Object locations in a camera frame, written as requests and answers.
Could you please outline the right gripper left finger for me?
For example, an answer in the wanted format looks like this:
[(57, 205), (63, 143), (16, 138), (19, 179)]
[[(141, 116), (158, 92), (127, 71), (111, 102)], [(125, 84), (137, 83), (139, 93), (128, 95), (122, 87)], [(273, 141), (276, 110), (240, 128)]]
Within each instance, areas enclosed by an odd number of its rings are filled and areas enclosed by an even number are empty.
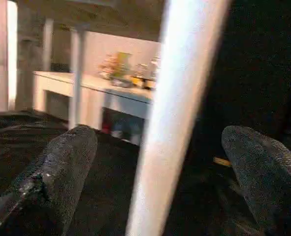
[(97, 151), (77, 126), (52, 139), (0, 195), (0, 236), (64, 236)]

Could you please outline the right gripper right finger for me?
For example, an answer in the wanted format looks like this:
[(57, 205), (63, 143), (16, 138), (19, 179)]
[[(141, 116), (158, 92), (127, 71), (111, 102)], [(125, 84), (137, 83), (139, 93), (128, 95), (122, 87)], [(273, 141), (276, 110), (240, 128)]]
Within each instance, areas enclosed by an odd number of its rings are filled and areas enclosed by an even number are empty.
[(244, 199), (267, 236), (291, 236), (291, 151), (249, 127), (227, 126), (222, 146)]

